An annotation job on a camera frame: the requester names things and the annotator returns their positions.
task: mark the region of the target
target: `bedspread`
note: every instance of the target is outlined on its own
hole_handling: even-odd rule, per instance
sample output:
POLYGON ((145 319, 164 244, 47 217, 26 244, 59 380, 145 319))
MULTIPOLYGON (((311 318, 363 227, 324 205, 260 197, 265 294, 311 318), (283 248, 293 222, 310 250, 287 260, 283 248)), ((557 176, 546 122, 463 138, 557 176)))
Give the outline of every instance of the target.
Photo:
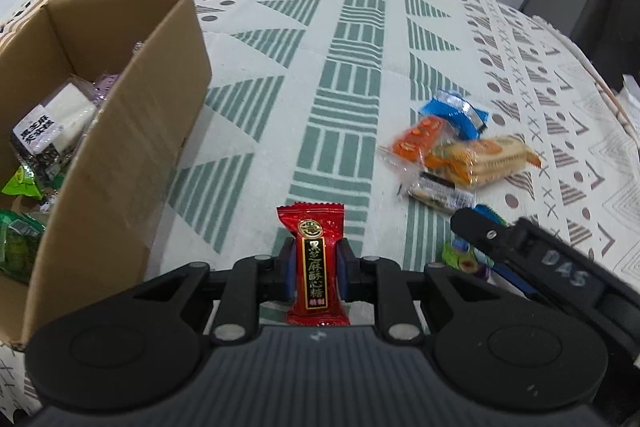
MULTIPOLYGON (((0 48, 44 2, 16 14, 0 48)), ((478 201, 507 221, 529 217, 640 287, 637 137, 579 50, 544 23, 496 0, 195 3, 213 77, 149 277, 277 253, 287 232, 275 207, 298 200, 344 203, 357 255, 422 269, 450 239, 447 216, 398 198, 376 147, 444 88, 491 113, 485 136, 517 134, 543 160, 477 190, 478 201)), ((284 308, 261 316, 281 321, 284 308)))

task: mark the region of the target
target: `blue candy wrapper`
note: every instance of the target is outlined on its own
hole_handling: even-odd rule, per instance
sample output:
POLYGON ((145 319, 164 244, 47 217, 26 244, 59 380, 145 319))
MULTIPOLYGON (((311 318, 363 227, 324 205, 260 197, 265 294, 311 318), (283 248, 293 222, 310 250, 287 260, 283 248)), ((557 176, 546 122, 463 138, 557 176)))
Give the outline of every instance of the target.
POLYGON ((486 129, 489 113, 473 107, 455 91, 439 89, 420 110, 420 116, 439 116, 458 130, 461 140, 477 140, 486 129))

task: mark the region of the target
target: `red candy wrapper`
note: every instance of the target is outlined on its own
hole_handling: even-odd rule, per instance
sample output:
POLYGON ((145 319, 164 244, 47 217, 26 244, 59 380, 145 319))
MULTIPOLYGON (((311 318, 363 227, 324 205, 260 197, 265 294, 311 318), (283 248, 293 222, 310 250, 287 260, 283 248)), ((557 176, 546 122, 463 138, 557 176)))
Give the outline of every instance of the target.
POLYGON ((299 326, 348 326, 335 288, 335 242, 342 238, 344 205, 294 203, 278 217, 296 238, 298 295, 287 322, 299 326))

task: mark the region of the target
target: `black device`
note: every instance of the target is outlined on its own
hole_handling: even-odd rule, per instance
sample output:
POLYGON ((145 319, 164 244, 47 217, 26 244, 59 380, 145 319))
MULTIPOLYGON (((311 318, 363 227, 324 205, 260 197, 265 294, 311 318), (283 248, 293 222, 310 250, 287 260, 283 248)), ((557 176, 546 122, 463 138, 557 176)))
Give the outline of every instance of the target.
POLYGON ((640 409, 640 296, 520 219, 459 210, 452 231, 537 289, 337 243, 345 301, 373 326, 258 325, 294 295, 295 243, 229 271, 191 263, 36 332, 36 426, 605 426, 640 409), (220 305, 203 334, 213 301, 220 305), (420 323, 420 308, 429 332, 420 323))

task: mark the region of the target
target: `green stripe pattern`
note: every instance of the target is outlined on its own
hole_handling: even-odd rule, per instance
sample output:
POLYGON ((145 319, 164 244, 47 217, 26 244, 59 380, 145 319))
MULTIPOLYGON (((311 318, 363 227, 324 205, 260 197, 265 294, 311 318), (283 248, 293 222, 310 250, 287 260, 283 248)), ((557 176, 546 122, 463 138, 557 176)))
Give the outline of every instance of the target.
POLYGON ((421 15, 423 17, 451 17, 442 10, 434 8, 423 0, 404 0, 407 15, 421 15))
POLYGON ((309 26, 319 2, 319 0, 258 1, 259 4, 264 4, 276 12, 284 13, 305 26, 309 26))
POLYGON ((409 47, 412 50, 422 50, 430 52, 452 52, 459 51, 460 48, 455 47, 450 42, 447 42, 442 37, 437 36, 435 33, 426 30, 422 26, 417 25, 409 17, 406 19, 407 28, 409 31, 409 47))
MULTIPOLYGON (((418 113, 410 110, 409 124, 415 125, 418 113)), ((408 211, 402 269, 422 271, 426 263, 436 261, 445 243, 452 241, 449 219, 415 198, 407 198, 408 211)))
POLYGON ((231 35, 248 46, 267 55, 277 63, 289 68, 305 30, 273 29, 252 30, 231 35))
MULTIPOLYGON (((287 199, 343 203, 356 255, 369 211, 384 29, 385 0, 344 1, 287 199)), ((278 232, 274 253, 286 236, 278 232)))
POLYGON ((252 153, 220 158, 175 173, 169 205, 218 253, 253 159, 252 153))
POLYGON ((409 58, 411 100, 427 100, 431 98, 430 90, 437 89, 454 90, 462 96, 470 95, 466 89, 462 89, 458 84, 452 82, 437 69, 425 64, 414 54, 409 53, 409 58))
POLYGON ((213 87, 204 103, 259 143, 283 81, 284 76, 267 76, 213 87))

